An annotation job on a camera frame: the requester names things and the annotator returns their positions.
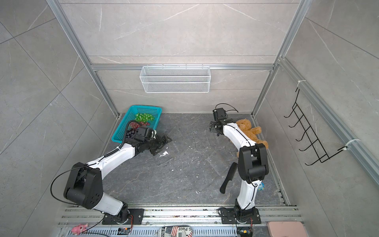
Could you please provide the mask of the red grape bunch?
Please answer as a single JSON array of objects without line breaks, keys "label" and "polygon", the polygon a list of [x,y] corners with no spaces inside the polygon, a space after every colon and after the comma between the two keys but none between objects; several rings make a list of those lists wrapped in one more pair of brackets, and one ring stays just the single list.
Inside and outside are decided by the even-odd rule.
[{"label": "red grape bunch", "polygon": [[131,122],[131,123],[129,124],[129,127],[130,127],[131,129],[133,129],[133,130],[137,130],[140,126],[141,126],[141,124],[138,123],[138,122]]}]

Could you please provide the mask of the teal plastic basket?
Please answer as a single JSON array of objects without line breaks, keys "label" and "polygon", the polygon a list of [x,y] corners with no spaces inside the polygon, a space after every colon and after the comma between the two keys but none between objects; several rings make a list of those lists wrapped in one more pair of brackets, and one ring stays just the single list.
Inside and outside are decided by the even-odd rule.
[{"label": "teal plastic basket", "polygon": [[121,143],[125,131],[129,134],[131,131],[136,131],[140,126],[139,123],[143,126],[157,129],[161,113],[162,108],[160,107],[143,105],[131,106],[115,130],[112,141]]}]

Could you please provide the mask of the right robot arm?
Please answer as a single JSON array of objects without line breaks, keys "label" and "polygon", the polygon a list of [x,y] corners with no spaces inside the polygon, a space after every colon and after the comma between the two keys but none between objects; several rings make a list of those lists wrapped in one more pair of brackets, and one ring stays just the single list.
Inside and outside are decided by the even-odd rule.
[{"label": "right robot arm", "polygon": [[249,120],[233,121],[227,111],[217,105],[213,110],[214,121],[210,123],[210,132],[224,135],[238,149],[238,162],[233,162],[228,174],[220,187],[220,193],[226,192],[226,187],[232,181],[236,172],[242,179],[240,192],[235,200],[234,208],[220,208],[219,214],[223,224],[260,224],[261,218],[255,205],[259,186],[269,174],[267,150],[263,141],[250,138],[248,135],[260,133],[260,128],[252,128]]}]

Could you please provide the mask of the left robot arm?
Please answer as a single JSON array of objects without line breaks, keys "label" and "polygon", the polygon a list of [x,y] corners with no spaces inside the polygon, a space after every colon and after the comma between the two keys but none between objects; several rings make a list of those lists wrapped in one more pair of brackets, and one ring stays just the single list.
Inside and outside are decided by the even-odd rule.
[{"label": "left robot arm", "polygon": [[76,163],[67,171],[69,177],[63,191],[63,203],[94,209],[104,214],[104,219],[117,224],[131,221],[132,215],[126,202],[106,194],[103,179],[124,162],[144,151],[157,155],[172,141],[167,135],[142,124],[132,134],[125,127],[122,142],[112,151],[86,164]]}]

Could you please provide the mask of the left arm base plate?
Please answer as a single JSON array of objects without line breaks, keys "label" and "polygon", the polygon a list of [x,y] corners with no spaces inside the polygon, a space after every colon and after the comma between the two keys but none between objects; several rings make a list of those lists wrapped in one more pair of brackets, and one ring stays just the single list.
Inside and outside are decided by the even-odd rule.
[{"label": "left arm base plate", "polygon": [[144,217],[144,209],[123,209],[118,215],[105,214],[103,225],[141,225]]}]

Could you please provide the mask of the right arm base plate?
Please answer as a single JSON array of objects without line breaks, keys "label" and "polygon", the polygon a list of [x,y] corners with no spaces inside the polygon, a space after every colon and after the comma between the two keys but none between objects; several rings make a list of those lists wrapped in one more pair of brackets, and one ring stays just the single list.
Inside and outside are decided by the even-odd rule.
[{"label": "right arm base plate", "polygon": [[261,224],[261,217],[257,208],[242,210],[238,206],[234,208],[221,207],[218,209],[222,224]]}]

